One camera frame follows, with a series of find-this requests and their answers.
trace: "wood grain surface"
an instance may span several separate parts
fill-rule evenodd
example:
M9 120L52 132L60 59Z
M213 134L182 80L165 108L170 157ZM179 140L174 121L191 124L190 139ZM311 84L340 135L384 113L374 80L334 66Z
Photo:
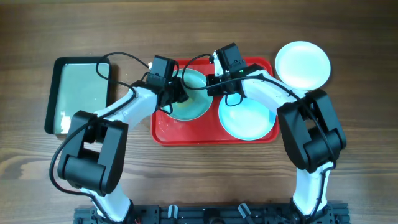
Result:
M319 45L333 73L323 87L347 137L329 200L352 223L398 223L398 14L393 1L135 1L0 6L0 223L71 223L87 198L55 189L44 132L52 69L62 56L124 51L192 58L231 42L274 63L295 40ZM118 78L137 62L112 57ZM116 88L117 98L126 89ZM250 146L162 147L149 119L129 133L121 184L137 205L288 202L295 167L279 137Z

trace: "wire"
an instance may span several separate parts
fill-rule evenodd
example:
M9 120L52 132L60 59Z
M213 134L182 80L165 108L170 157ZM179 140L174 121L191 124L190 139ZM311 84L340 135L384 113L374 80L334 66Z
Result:
M50 177L50 181L51 183L57 188L59 189L61 192L67 193L67 194L72 194L72 195L83 195L83 196L87 196L90 199L92 199L93 203L97 206L97 208L100 210L100 212L105 216L105 219L107 219L107 221L111 222L111 223L115 223L114 221L112 221L112 219L110 219L110 217L108 216L108 214L105 212L105 210L103 209L103 207L101 206L101 204L97 201L96 197L94 195L88 194L88 193L84 193L84 192L77 192L74 190L67 190L64 189L63 187L61 187L57 181L55 180L54 177L54 167L55 167L55 162L57 161L57 157L59 156L59 154L61 153L62 149L68 144L68 142L70 142L71 139L73 139L78 133L80 133L82 130L86 129L87 127L89 127L90 125L97 123L98 121L100 121L101 119L114 114L115 112L117 112L118 110L120 110L121 108L123 108L124 106L126 106L128 103L130 103L135 97L136 97L136 91L135 89L131 86L128 85L127 83L121 82L121 81L116 81L116 80L112 80L108 77L103 76L100 71L98 70L98 67L100 65L100 63L108 56L110 55L127 55L131 58L136 59L138 62L140 62L141 64L143 64L145 67L149 68L148 65L146 65L144 62L142 62L141 60L139 60L138 58L136 58L135 56L131 55L131 54L127 54L124 52L113 52L113 53L109 53L106 54L104 56L102 56L95 67L95 70L97 72L97 74L101 77L104 78L105 80L111 82L112 84L119 84L122 86L126 86L128 87L131 91L132 91L132 96L130 97L130 99L128 99L126 102L124 102L123 104L121 104L120 106L118 106L117 108L111 110L110 112L97 117L96 119L80 126L76 131L72 132L70 135L67 136L67 138L64 140L64 142L61 143L61 145L58 147L58 149L55 151L52 159L51 159L51 163L50 163L50 168L49 168L49 177Z
M141 81L144 81L145 76L147 76L148 74L150 74L150 72L144 73L144 75L143 75L142 78L141 78Z
M209 86L209 87L207 87L207 86L204 86L204 87L190 87L190 86L188 86L188 85L185 83L185 81L184 81L185 70L187 69L187 67L188 67L192 62L194 62L196 59L201 58L201 57L204 57L204 56L209 56L209 57L211 57L211 54L201 54L201 55L198 55L198 56L194 57L193 59L191 59L191 61L189 61L189 62L184 66L184 69L182 70L182 74L181 74L181 83L182 83L182 85L183 85L185 88L187 88L187 89L189 89L189 90L206 90L206 89L208 89L208 88L213 87L213 86Z

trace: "white plate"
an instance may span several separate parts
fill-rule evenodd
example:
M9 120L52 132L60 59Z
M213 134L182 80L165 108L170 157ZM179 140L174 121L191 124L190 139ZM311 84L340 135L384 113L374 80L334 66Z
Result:
M330 76L330 61L315 44L296 41L281 48L276 55L275 69L280 79L293 88L314 90Z

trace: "light blue bowl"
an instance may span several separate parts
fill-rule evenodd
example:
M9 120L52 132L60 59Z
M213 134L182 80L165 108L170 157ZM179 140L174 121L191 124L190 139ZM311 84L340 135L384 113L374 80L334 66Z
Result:
M228 96L228 104L239 103L238 93ZM230 135L237 139L253 141L264 137L274 127L276 115L259 102L244 98L236 106L225 104L225 96L218 107L221 125Z
M180 69L178 77L181 77L181 75L182 69ZM206 86L206 76L192 69L185 70L184 81L191 87ZM188 90L185 87L184 90L187 92L189 99L183 103L173 103L173 113L169 116L179 121L191 121L204 115L210 108L213 97L207 95L207 90Z

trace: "black cable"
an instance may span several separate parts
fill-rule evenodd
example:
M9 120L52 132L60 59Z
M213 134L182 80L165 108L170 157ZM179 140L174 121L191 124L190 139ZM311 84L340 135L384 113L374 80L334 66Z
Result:
M144 81L145 76L147 76L148 74L150 74L150 72L144 73L144 75L141 77L141 81Z
M184 66L184 69L182 70L182 74L181 74L181 83L182 83L182 85L183 85L185 88L187 88L187 89L189 89L189 90L206 90L206 89L208 88L207 86L199 87L199 88L190 87L190 86L188 86L188 85L185 83L185 81L184 81L185 70L187 69L187 67L188 67L192 62L194 62L196 59L201 58L201 57L204 57L204 56L209 56L209 57L211 57L211 54L201 54L201 55L198 55L198 56L194 57L193 59L191 59L191 61L189 61L189 62Z
M105 210L103 209L103 207L101 206L101 204L97 201L96 197L94 195L88 194L88 193L84 193L84 192L77 192L77 191L73 191L73 190L67 190L64 189L63 187L61 187L57 181L55 180L54 177L54 167L55 167L55 162L57 161L57 157L59 156L59 154L61 153L62 149L68 144L68 142L70 142L70 140L72 138L74 138L78 133L80 133L82 130L86 129L87 127L89 127L90 125L98 122L99 120L114 114L115 112L117 112L118 110L120 110L121 108L125 107L128 103L130 103L135 97L136 97L136 91L135 89L133 89L133 87L131 85L128 85L127 83L121 82L121 81L116 81L116 80L112 80L108 77L103 76L100 71L98 70L98 67L100 65L100 63L108 56L110 55L116 55L116 54L120 54L120 55L127 55L129 57L132 57L134 59L136 59L138 62L140 62L141 64L143 64L145 67L148 68L148 65L146 65L144 62L142 62L141 60L139 60L138 58L136 58L135 56L131 55L131 54L127 54L124 52L113 52L113 53L109 53L106 54L104 56L102 56L95 67L95 70L97 72L97 74L101 77L104 78L105 80L111 82L112 84L120 84L123 86L128 87L131 91L132 91L132 96L130 97L130 99L128 99L126 102L124 102L123 104L121 104L120 106L118 106L117 108L111 110L110 112L96 118L95 120L92 120L84 125L82 125L81 127L79 127L76 131L72 132L70 135L67 136L67 138L64 140L64 142L61 143L61 145L58 147L58 149L55 151L51 163L50 163L50 168L49 168L49 177L50 177L50 181L51 183L54 185L54 187L56 187L57 189L59 189L61 192L67 193L67 194L72 194L72 195L83 195L83 196L87 196L90 199L92 199L93 203L98 207L98 209L100 210L100 212L105 216L105 219L107 219L107 221L111 222L111 223L115 223L114 221L112 221L112 219L110 219L110 217L108 216L108 214L105 212Z

